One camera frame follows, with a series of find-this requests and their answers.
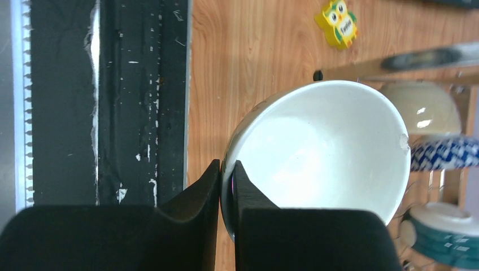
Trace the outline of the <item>cream bowl green leaf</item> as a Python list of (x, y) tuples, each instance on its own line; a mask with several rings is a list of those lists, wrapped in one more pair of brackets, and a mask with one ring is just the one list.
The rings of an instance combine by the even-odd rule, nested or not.
[(395, 105), (365, 84), (320, 81), (271, 95), (243, 117), (225, 150), (220, 202), (231, 238), (237, 161), (280, 208), (366, 210), (389, 224), (411, 150)]

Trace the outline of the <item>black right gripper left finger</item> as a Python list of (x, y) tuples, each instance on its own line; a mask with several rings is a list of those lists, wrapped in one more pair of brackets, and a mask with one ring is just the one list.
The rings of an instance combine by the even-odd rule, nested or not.
[(221, 174), (159, 207), (36, 206), (1, 234), (2, 270), (214, 270)]

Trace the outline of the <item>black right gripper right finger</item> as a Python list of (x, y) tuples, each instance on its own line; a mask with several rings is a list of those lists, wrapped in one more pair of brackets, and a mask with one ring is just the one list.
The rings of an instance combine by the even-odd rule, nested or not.
[(392, 238), (372, 212), (273, 204), (237, 161), (233, 177), (237, 270), (401, 270)]

